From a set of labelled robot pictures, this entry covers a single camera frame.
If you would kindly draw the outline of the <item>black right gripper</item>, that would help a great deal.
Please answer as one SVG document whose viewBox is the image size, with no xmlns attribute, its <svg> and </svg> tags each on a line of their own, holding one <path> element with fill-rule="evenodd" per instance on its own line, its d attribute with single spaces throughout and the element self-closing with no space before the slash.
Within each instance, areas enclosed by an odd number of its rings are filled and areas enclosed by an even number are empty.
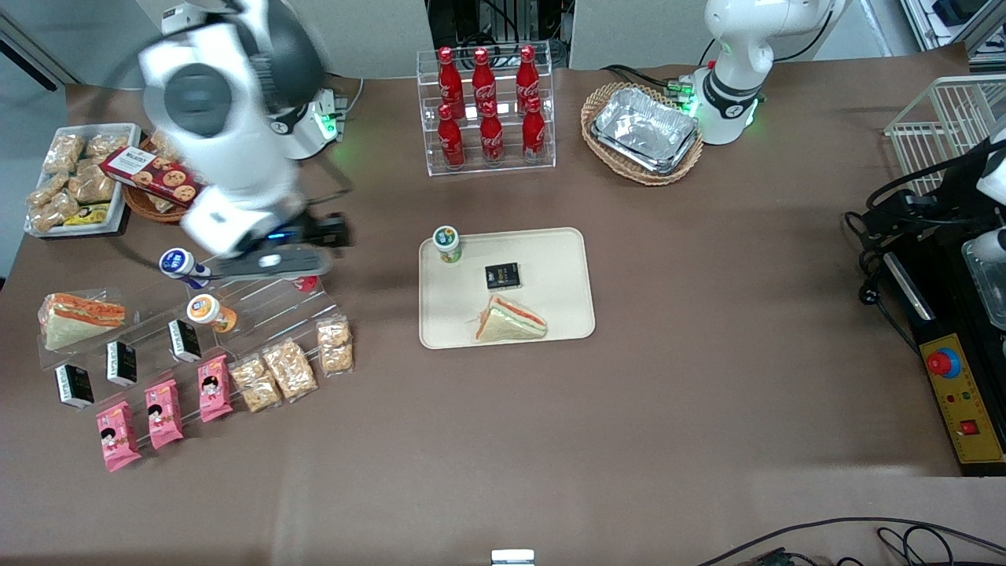
<svg viewBox="0 0 1006 566">
<path fill-rule="evenodd" d="M 349 223 L 341 212 L 315 218 L 309 212 L 302 212 L 290 222 L 278 226 L 267 234 L 267 247 L 295 246 L 295 244 L 318 244 L 325 248 L 350 246 Z"/>
</svg>

